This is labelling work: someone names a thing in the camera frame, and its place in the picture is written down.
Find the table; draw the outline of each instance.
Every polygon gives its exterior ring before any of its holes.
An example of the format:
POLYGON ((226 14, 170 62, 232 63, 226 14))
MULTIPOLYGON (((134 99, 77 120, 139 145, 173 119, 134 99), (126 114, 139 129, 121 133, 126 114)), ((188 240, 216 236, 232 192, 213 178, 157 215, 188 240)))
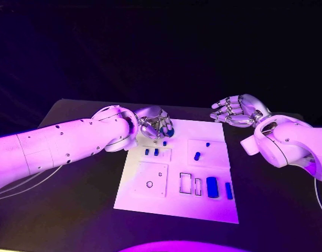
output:
MULTIPOLYGON (((131 110, 149 106, 64 99, 41 127, 90 118, 111 104, 131 110)), ((212 121, 212 109, 162 107, 172 118, 212 121)), ((297 166, 278 169, 261 154, 247 154, 241 141, 252 134, 252 128, 225 125, 241 224, 114 209, 127 152, 103 151, 65 165, 37 188, 0 201, 0 248, 119 251, 162 240, 192 240, 249 251, 322 251, 314 178, 297 166)))

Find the white cable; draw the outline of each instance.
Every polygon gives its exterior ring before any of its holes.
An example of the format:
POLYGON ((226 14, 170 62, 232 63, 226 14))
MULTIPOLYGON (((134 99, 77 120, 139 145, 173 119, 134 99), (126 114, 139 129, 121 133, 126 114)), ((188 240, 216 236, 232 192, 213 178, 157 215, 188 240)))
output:
POLYGON ((320 197, 318 197, 317 179, 316 179, 316 193, 317 193, 317 198, 318 198, 318 204, 320 204, 320 207, 321 207, 321 210, 322 210, 322 204, 321 204, 320 197))
POLYGON ((32 176, 27 181, 24 181, 19 185, 14 186, 12 188, 6 189, 5 191, 0 191, 0 194, 9 192, 11 190, 14 190, 15 188, 18 188, 21 185, 24 185, 25 183, 28 183, 35 177, 38 177, 44 172, 39 172, 35 176, 32 176))
POLYGON ((27 192, 27 191, 29 191, 31 189, 34 189, 42 182, 45 182, 45 181, 48 180, 48 178, 60 171, 61 168, 62 168, 62 165, 58 167, 58 169, 55 170, 55 172, 54 172, 54 173, 52 173, 37 185, 34 185, 34 186, 32 186, 31 188, 28 188, 27 190, 21 191, 21 192, 18 192, 18 193, 15 193, 15 194, 11 194, 11 195, 8 195, 8 196, 5 196, 5 197, 2 197, 0 200, 4 200, 5 198, 9 198, 9 197, 12 197, 12 196, 15 196, 15 195, 18 195, 18 194, 27 192))

